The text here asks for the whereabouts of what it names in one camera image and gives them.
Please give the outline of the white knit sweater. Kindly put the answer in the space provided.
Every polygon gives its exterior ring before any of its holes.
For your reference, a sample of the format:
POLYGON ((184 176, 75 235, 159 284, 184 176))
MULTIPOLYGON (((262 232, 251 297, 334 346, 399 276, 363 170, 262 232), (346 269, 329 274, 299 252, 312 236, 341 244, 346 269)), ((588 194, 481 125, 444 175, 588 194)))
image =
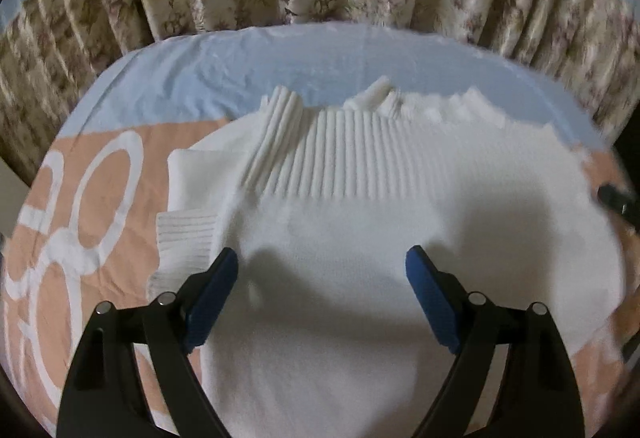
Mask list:
POLYGON ((421 246, 501 306, 545 303, 570 352, 620 306, 624 266, 579 157, 480 92, 340 107, 279 86, 257 112, 168 157, 148 294, 232 248, 240 273, 201 350, 235 437, 407 437, 452 357, 407 280, 421 246))

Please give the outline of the orange blue patterned bedsheet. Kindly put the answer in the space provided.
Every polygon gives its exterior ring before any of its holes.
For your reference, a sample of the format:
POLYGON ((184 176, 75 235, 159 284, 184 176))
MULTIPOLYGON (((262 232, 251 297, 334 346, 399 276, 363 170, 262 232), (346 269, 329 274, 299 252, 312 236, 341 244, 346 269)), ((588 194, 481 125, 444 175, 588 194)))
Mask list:
POLYGON ((552 124, 586 155, 594 183, 629 183, 562 86, 436 34, 327 23, 197 34, 131 52, 93 83, 52 144, 3 264, 2 366, 47 435, 74 324, 103 299, 144 302, 170 152, 253 112, 279 84, 310 104, 338 105, 382 76, 405 91, 476 88, 514 118, 552 124))

